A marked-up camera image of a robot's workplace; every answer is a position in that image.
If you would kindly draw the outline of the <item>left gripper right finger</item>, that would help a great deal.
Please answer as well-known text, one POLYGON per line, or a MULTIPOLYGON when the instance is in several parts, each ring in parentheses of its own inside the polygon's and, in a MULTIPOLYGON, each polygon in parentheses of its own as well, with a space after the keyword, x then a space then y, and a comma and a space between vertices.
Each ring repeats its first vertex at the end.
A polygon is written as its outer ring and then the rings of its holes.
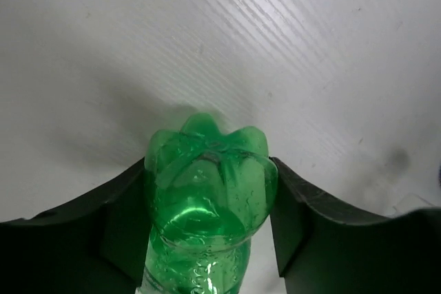
POLYGON ((440 210, 388 218, 301 178, 279 159, 270 220, 288 293, 439 293, 440 210))

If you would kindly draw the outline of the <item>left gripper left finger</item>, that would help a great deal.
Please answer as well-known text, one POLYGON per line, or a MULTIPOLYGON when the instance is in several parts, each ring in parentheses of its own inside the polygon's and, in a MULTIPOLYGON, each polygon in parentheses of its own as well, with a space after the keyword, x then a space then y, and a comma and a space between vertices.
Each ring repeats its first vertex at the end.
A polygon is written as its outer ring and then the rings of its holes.
POLYGON ((37 216, 1 223, 2 293, 135 293, 151 229, 144 161, 37 216))

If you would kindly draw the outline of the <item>green plastic soda bottle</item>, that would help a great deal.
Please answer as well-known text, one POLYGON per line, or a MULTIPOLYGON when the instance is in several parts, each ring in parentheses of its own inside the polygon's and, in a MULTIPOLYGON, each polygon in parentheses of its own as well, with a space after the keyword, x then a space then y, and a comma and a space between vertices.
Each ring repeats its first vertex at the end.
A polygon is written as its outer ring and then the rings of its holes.
POLYGON ((239 292, 278 189, 265 134, 222 132, 196 113, 153 135, 144 168, 152 228, 139 292, 239 292))

